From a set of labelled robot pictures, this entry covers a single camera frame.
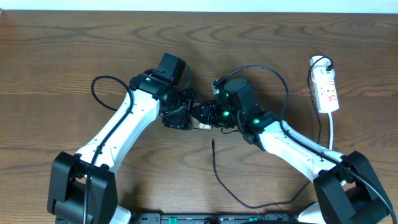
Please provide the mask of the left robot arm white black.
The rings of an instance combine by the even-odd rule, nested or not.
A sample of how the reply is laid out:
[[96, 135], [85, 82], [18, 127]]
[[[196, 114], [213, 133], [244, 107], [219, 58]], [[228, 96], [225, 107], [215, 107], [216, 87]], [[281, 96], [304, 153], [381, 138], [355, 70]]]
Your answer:
[[129, 223], [118, 204], [116, 174], [139, 135], [157, 118], [168, 128], [190, 130], [196, 91], [146, 71], [124, 85], [126, 97], [102, 130], [75, 154], [52, 162], [47, 210], [56, 223]]

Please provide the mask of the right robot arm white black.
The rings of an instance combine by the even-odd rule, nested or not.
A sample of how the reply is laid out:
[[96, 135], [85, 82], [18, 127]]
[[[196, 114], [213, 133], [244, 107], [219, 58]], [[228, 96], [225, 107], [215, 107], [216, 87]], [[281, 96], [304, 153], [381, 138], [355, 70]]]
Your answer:
[[215, 91], [217, 100], [194, 106], [194, 118], [205, 125], [237, 128], [246, 142], [288, 162], [313, 183], [318, 200], [295, 217], [298, 222], [378, 223], [387, 216], [397, 222], [363, 154], [344, 155], [298, 133], [276, 114], [262, 110], [243, 78], [223, 81]]

